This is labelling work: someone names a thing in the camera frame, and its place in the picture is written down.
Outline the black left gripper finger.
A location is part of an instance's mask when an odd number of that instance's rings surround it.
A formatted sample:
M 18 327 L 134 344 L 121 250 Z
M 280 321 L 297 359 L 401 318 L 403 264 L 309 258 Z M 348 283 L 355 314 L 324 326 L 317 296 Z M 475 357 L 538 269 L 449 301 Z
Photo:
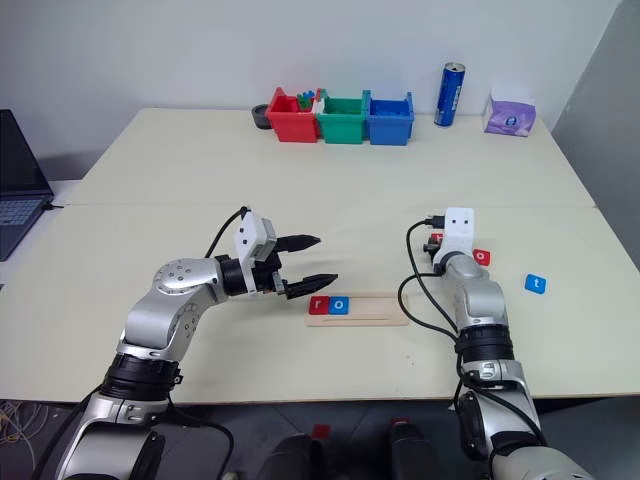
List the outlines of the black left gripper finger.
M 337 274 L 316 274 L 304 277 L 294 283 L 285 283 L 285 296 L 288 300 L 312 295 L 338 279 Z
M 297 252 L 306 250 L 316 244 L 319 244 L 319 237 L 309 234 L 297 234 L 279 237 L 276 241 L 276 252 Z

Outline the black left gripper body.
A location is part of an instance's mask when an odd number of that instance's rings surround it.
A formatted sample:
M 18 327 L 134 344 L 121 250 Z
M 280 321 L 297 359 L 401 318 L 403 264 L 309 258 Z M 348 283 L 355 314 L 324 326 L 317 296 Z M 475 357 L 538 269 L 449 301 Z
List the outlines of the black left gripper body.
M 276 251 L 272 251 L 264 261 L 256 260 L 252 268 L 256 291 L 261 294 L 283 295 L 286 287 L 279 273 L 281 268 L 281 260 Z

